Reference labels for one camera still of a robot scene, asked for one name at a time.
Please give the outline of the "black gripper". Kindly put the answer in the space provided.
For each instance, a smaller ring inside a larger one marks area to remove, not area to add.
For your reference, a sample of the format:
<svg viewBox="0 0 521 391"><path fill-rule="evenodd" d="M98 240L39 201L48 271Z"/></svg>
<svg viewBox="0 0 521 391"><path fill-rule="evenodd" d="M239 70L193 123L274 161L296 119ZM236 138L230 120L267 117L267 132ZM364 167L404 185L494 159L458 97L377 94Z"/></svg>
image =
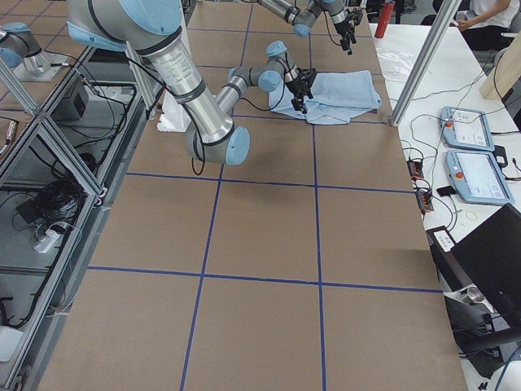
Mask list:
<svg viewBox="0 0 521 391"><path fill-rule="evenodd" d="M304 97L313 98L312 86L317 76L315 68L294 67L284 77L285 85L293 94L292 107L302 114L306 114Z"/></svg>
<svg viewBox="0 0 521 391"><path fill-rule="evenodd" d="M340 45L348 55L352 54L352 45L357 43L354 38L355 28L361 23L363 11L359 8L344 9L333 15L333 25L341 36Z"/></svg>

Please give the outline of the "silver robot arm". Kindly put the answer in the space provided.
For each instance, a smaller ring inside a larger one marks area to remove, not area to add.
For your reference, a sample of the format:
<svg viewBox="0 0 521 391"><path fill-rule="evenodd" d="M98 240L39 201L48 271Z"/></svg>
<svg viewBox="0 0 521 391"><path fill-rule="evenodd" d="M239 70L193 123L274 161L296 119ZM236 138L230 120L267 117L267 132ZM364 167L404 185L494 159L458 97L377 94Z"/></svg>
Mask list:
<svg viewBox="0 0 521 391"><path fill-rule="evenodd" d="M293 32L300 37L308 36L320 15L328 14L335 31L340 35L339 42L330 37L331 41L340 46L347 55L352 54L352 44L357 43L355 29L361 23L363 11L359 7L349 9L345 1L309 1L304 10L300 9L296 2L288 1L265 0L247 3L258 4L277 15L291 25Z"/></svg>
<svg viewBox="0 0 521 391"><path fill-rule="evenodd" d="M272 42L262 66L238 67L227 84L212 94L182 42L182 5L179 1L70 1L68 32L86 46L125 51L149 59L167 91L191 119L186 149L202 162L240 165L250 149L250 134L230 117L234 105L247 89L266 92L284 86L292 95L292 106L305 112L317 72L295 64L286 46Z"/></svg>

